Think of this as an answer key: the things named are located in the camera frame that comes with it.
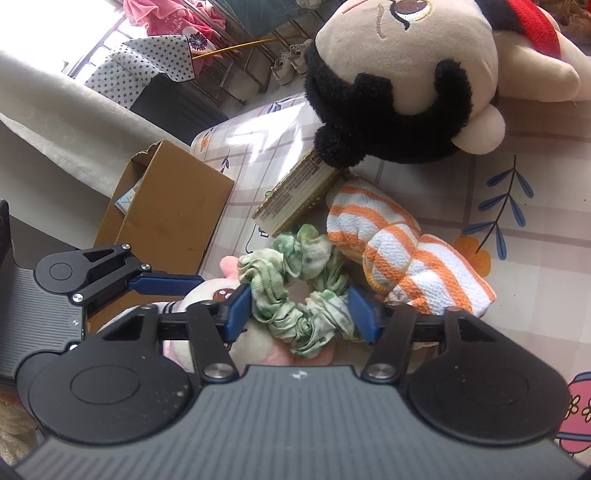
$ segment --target orange flower print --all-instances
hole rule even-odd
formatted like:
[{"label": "orange flower print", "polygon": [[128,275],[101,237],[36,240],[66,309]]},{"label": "orange flower print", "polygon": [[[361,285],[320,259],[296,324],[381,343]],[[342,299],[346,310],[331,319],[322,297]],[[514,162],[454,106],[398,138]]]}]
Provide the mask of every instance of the orange flower print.
[{"label": "orange flower print", "polygon": [[203,137],[203,140],[201,140],[201,143],[199,144],[199,147],[201,148],[201,151],[203,151],[203,149],[205,147],[207,147],[207,144],[209,143],[209,139],[207,137],[207,135],[205,135],[205,137]]},{"label": "orange flower print", "polygon": [[585,423],[589,423],[591,421],[591,398],[589,399],[589,404],[581,412],[581,415],[585,417]]},{"label": "orange flower print", "polygon": [[577,395],[576,397],[573,397],[572,395],[570,396],[570,405],[569,405],[569,409],[566,411],[566,415],[564,416],[565,420],[567,418],[569,418],[570,415],[574,415],[579,411],[579,402],[580,401],[581,401],[581,395]]},{"label": "orange flower print", "polygon": [[481,277],[491,272],[491,255],[486,250],[478,249],[478,240],[473,236],[461,236],[453,243],[455,248]]}]

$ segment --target yellow pole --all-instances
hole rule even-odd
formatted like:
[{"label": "yellow pole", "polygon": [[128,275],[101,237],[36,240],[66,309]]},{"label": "yellow pole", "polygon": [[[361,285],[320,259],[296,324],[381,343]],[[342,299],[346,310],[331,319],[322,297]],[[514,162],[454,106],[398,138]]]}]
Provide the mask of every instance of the yellow pole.
[{"label": "yellow pole", "polygon": [[[292,38],[298,38],[298,37],[288,37],[287,40],[290,40]],[[254,45],[261,45],[263,43],[270,43],[270,42],[274,42],[274,41],[278,41],[278,39],[277,38],[263,38],[262,40],[255,40],[255,41],[251,41],[248,43],[242,43],[240,45],[234,45],[232,47],[221,48],[220,50],[208,51],[207,53],[203,53],[201,55],[197,55],[196,57],[193,57],[193,60],[205,59],[207,57],[211,57],[212,55],[217,55],[218,53],[224,53],[225,51],[240,50],[241,48],[252,47]]]}]

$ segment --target product box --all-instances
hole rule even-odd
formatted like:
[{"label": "product box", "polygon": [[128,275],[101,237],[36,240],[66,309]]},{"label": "product box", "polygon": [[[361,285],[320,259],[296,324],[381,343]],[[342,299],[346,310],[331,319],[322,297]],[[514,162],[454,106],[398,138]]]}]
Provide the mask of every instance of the product box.
[{"label": "product box", "polygon": [[[115,202],[133,188],[126,215]],[[152,270],[191,275],[197,272],[234,181],[168,141],[133,156],[113,194],[95,247],[130,244]],[[129,292],[89,319],[96,332],[126,308],[175,297]]]},{"label": "product box", "polygon": [[266,233],[287,232],[302,214],[321,202],[347,172],[324,163],[312,149],[283,177],[252,215]]}]

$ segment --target pink clothing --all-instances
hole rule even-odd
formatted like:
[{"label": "pink clothing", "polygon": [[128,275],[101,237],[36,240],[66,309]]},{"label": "pink clothing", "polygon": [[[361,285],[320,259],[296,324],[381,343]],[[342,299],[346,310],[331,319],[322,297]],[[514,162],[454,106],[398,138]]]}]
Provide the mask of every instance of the pink clothing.
[{"label": "pink clothing", "polygon": [[[211,5],[198,0],[189,1],[221,28],[226,28],[226,21]],[[143,26],[150,37],[155,35],[184,35],[187,37],[194,56],[216,50],[216,43],[225,46],[220,42],[221,39],[215,30],[176,1],[124,0],[123,6],[129,23]],[[196,76],[202,67],[203,60],[193,61]]]}]

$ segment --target metal screw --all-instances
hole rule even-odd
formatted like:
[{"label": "metal screw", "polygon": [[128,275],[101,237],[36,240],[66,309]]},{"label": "metal screw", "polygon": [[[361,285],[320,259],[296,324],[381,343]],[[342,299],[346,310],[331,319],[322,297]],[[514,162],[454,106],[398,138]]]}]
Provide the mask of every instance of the metal screw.
[{"label": "metal screw", "polygon": [[368,367],[367,373],[376,380],[387,380],[394,376],[396,369],[389,364],[373,364]]},{"label": "metal screw", "polygon": [[234,369],[228,364],[211,364],[203,369],[203,373],[209,378],[227,378],[234,373]]}]

